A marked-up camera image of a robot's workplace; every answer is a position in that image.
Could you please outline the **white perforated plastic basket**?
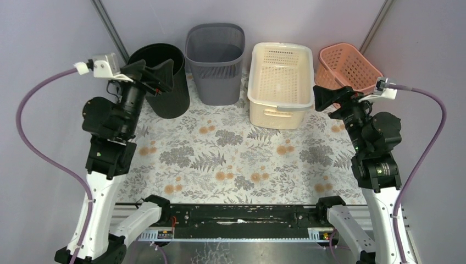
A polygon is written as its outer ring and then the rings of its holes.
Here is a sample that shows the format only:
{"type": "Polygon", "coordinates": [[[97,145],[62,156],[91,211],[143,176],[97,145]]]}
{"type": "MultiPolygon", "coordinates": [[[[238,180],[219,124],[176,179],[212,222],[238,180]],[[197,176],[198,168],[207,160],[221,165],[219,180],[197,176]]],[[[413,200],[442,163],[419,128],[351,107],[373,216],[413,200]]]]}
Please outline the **white perforated plastic basket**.
{"type": "Polygon", "coordinates": [[[296,112],[314,100],[313,54],[292,43],[261,42],[253,47],[247,97],[252,103],[296,112]]]}

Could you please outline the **cream plastic laundry basket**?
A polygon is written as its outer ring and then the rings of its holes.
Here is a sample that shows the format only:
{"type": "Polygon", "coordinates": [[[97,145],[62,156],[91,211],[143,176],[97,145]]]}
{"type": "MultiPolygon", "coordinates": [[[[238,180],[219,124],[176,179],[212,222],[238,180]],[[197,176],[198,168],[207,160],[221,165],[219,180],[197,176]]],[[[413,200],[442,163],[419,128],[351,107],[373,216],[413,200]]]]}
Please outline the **cream plastic laundry basket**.
{"type": "Polygon", "coordinates": [[[249,104],[250,122],[257,127],[279,130],[297,129],[303,122],[308,110],[283,112],[277,107],[251,102],[249,104]]]}

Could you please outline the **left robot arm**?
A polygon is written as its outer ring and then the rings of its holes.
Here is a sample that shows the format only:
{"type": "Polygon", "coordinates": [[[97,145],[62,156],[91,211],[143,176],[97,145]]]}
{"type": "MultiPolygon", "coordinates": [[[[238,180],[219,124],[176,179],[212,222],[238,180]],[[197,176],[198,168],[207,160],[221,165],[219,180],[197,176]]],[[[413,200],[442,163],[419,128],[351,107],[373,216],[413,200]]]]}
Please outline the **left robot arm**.
{"type": "Polygon", "coordinates": [[[110,228],[117,193],[136,152],[135,130],[147,94],[173,89],[174,61],[166,59],[150,67],[138,60],[119,67],[111,55],[77,63],[79,74],[116,83],[121,98],[114,103],[94,97],[82,110],[82,129],[91,134],[86,160],[86,195],[70,243],[55,254],[57,263],[122,263],[128,246],[149,226],[173,224],[169,200],[150,195],[136,212],[116,228],[110,228]]]}

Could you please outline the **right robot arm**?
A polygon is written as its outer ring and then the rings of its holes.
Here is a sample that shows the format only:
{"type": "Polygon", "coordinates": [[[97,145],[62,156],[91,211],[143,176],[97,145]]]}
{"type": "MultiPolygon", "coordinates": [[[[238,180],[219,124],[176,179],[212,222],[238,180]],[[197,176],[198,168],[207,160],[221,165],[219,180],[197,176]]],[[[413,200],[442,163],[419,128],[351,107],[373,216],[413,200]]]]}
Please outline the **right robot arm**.
{"type": "Polygon", "coordinates": [[[401,120],[388,112],[372,115],[372,102],[349,86],[331,90],[315,85],[313,92],[316,111],[340,106],[328,116],[343,121],[355,150],[351,168],[367,202],[374,236],[363,230],[337,196],[319,199],[317,223],[332,225],[357,263],[416,263],[401,208],[395,206],[402,183],[391,151],[401,142],[401,120]]]}

